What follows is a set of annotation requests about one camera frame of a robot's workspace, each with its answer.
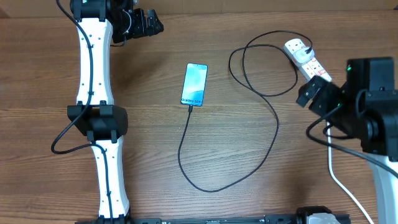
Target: wood grain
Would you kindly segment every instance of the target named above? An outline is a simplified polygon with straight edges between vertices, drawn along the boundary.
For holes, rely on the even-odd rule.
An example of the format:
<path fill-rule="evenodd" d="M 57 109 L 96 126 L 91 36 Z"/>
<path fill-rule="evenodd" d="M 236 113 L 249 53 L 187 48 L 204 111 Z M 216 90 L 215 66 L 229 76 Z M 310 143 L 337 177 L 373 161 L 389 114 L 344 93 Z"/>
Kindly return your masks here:
<path fill-rule="evenodd" d="M 305 137 L 317 117 L 295 104 L 299 87 L 269 98 L 280 119 L 266 163 L 253 176 L 215 194 L 195 190 L 181 174 L 177 148 L 187 118 L 179 103 L 188 62 L 209 66 L 205 104 L 195 108 L 182 164 L 198 186 L 217 189 L 261 162 L 275 133 L 270 109 L 228 73 L 230 53 L 271 30 L 309 36 L 334 82 L 345 81 L 349 58 L 398 53 L 393 11 L 295 12 L 162 16 L 165 32 L 111 50 L 116 104 L 127 109 L 124 181 L 134 217 L 255 217 L 326 205 L 366 223 L 332 181 L 326 149 Z M 75 102 L 80 56 L 77 32 L 67 19 L 0 20 L 0 223 L 73 223 L 94 219 L 99 193 L 91 150 L 53 155 L 50 145 L 68 124 Z M 259 40 L 283 46 L 293 35 Z M 242 79 L 241 54 L 233 57 Z M 288 60 L 274 49 L 251 49 L 246 69 L 254 87 L 277 93 L 294 82 Z M 300 75 L 298 86 L 304 84 Z M 84 143 L 73 128 L 58 150 Z M 358 141 L 344 142 L 359 150 Z M 377 220 L 373 178 L 366 163 L 335 152 L 337 177 Z"/>

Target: wall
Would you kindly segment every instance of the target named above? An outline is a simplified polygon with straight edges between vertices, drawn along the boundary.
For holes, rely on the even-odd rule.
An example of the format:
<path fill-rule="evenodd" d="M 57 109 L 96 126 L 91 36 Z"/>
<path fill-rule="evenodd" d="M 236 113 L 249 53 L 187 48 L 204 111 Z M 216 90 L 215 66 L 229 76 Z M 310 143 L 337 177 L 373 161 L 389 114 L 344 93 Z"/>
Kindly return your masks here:
<path fill-rule="evenodd" d="M 70 0 L 61 0 L 69 9 Z M 159 14 L 352 11 L 393 9 L 396 0 L 141 0 L 139 7 Z M 0 0 L 0 17 L 59 17 L 55 0 Z"/>

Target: power strip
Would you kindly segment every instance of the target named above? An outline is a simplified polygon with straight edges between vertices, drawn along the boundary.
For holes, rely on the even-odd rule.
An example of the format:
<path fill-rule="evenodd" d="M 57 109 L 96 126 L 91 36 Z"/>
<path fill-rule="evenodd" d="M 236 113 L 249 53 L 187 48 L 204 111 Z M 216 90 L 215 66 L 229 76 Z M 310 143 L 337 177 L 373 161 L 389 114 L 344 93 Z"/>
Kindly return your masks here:
<path fill-rule="evenodd" d="M 300 72 L 303 73 L 307 81 L 310 81 L 310 79 L 315 75 L 319 75 L 326 81 L 330 82 L 331 76 L 315 58 L 315 53 L 313 53 L 313 50 L 309 57 L 302 62 L 302 57 L 300 57 L 300 54 L 298 53 L 304 52 L 304 50 L 307 50 L 308 48 L 309 47 L 306 47 L 305 44 L 298 38 L 286 42 L 284 46 L 285 52 L 293 60 L 294 64 L 296 64 Z"/>

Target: blue screen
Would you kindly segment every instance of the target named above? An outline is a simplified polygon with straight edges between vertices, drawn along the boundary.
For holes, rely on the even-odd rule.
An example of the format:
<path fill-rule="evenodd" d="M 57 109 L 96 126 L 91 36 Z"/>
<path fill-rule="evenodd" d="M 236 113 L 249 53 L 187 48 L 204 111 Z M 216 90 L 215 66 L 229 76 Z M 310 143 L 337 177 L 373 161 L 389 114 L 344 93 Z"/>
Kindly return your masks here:
<path fill-rule="evenodd" d="M 189 63 L 182 89 L 181 103 L 201 106 L 205 95 L 207 65 Z"/>

